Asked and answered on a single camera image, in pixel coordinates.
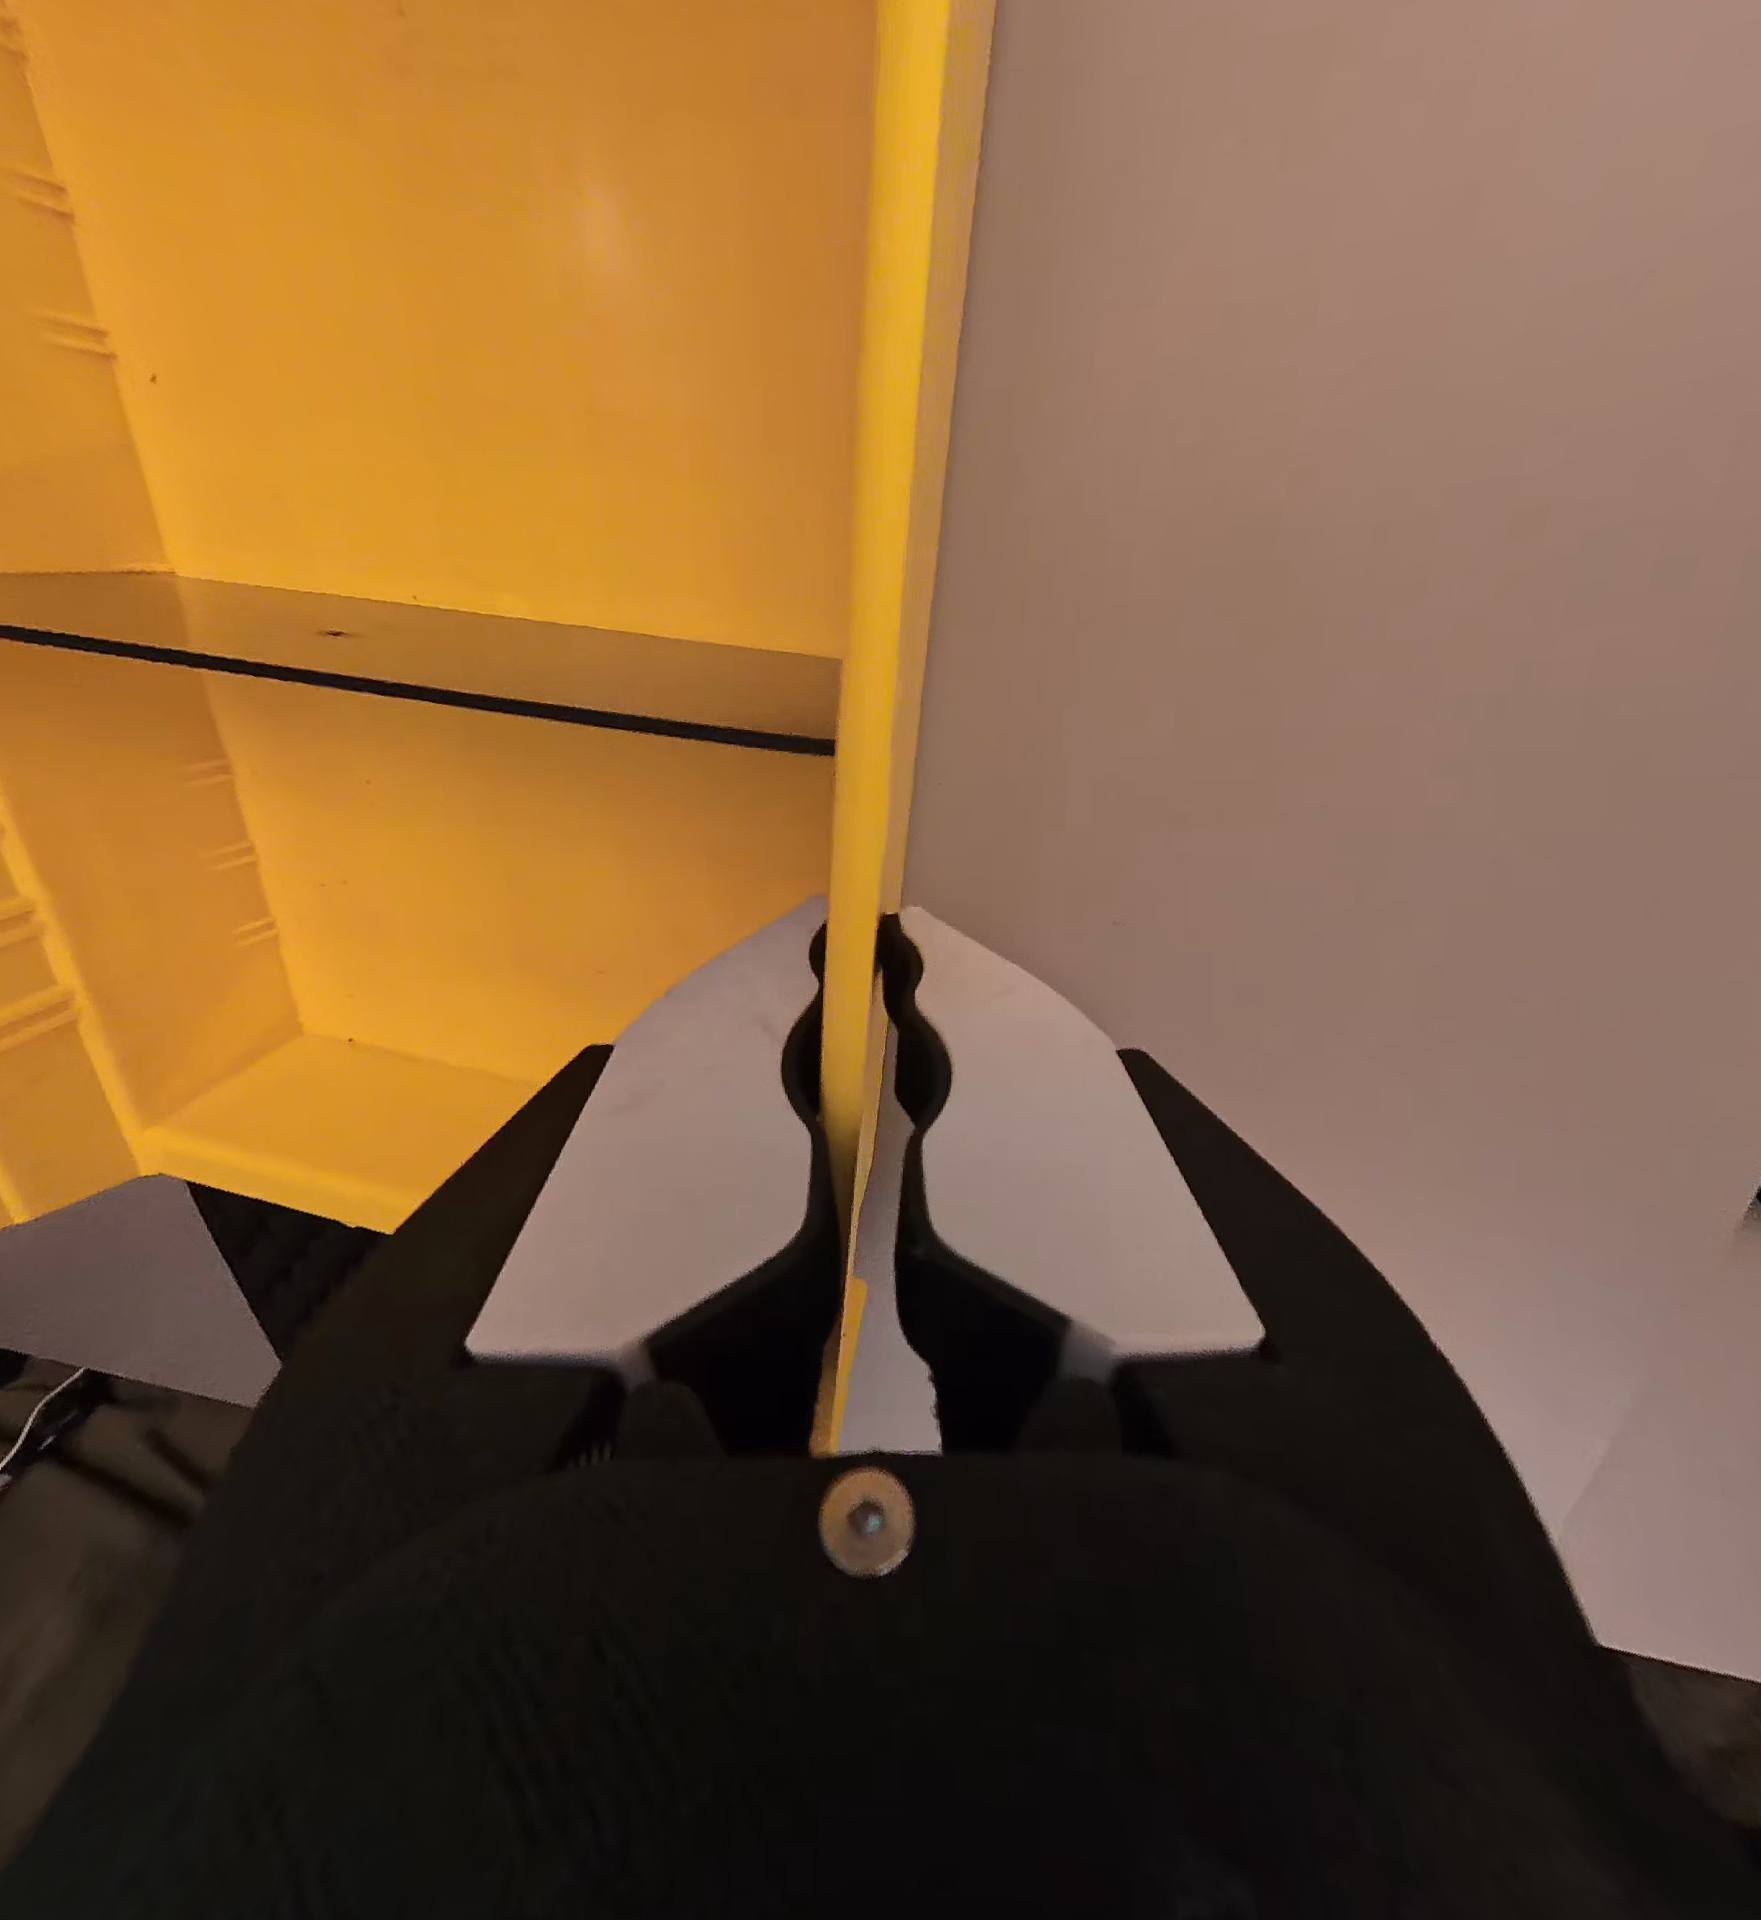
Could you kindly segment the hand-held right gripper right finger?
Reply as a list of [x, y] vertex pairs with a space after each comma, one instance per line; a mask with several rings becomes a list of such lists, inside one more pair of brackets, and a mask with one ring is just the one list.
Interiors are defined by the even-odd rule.
[[1006, 1452], [1059, 1379], [1247, 1357], [1267, 1329], [1122, 1050], [921, 906], [881, 926], [876, 1197], [910, 1452]]

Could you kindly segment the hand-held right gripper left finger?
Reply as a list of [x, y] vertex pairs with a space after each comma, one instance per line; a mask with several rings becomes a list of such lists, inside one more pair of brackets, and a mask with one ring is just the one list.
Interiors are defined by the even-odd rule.
[[808, 1452], [834, 1329], [825, 900], [619, 1033], [468, 1331], [479, 1364], [673, 1384], [726, 1452]]

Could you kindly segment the yellow plastic bin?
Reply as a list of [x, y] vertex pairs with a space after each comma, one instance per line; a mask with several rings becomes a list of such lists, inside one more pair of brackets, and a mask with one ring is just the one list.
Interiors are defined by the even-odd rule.
[[0, 1231], [397, 1229], [825, 900], [823, 1439], [993, 3], [0, 3], [0, 572], [835, 659], [834, 756], [0, 639]]

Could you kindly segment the black bin divider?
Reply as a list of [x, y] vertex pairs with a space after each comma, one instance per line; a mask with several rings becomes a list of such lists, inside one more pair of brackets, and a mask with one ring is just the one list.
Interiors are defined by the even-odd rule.
[[173, 572], [0, 572], [0, 639], [434, 707], [834, 756], [811, 655]]

